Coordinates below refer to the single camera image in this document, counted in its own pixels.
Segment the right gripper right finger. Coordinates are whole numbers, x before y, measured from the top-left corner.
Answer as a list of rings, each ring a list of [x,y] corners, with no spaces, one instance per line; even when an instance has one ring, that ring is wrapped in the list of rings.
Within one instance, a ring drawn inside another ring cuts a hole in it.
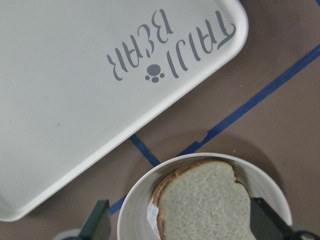
[[[256,240],[289,240],[293,230],[261,197],[250,198],[250,230]]]

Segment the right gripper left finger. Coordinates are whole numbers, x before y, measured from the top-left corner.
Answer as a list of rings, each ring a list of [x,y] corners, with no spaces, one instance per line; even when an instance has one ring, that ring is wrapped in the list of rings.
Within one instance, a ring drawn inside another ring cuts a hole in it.
[[[109,201],[98,200],[81,228],[81,240],[108,240],[111,234],[111,212]]]

